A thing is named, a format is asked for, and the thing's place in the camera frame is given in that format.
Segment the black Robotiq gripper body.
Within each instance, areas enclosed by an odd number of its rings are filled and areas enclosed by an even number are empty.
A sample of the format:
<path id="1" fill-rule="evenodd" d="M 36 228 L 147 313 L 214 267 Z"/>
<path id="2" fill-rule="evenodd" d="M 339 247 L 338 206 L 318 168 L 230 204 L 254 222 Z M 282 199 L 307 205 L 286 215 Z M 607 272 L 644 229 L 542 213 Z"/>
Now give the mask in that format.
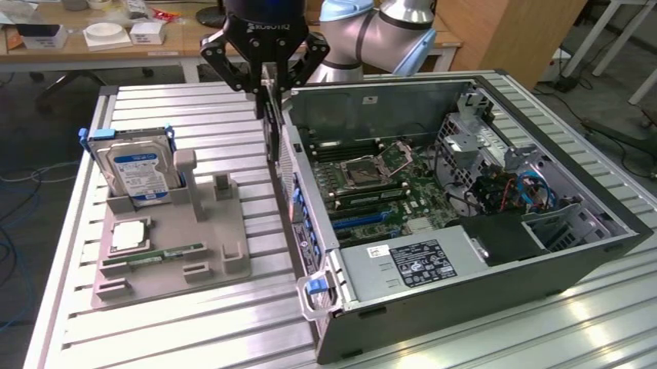
<path id="1" fill-rule="evenodd" d="M 251 92 L 261 86 L 262 66 L 277 65 L 277 84 L 291 87 L 294 77 L 289 60 L 307 38 L 305 1 L 226 1 L 225 39 L 245 58 L 246 74 L 231 68 L 226 78 L 235 90 Z"/>

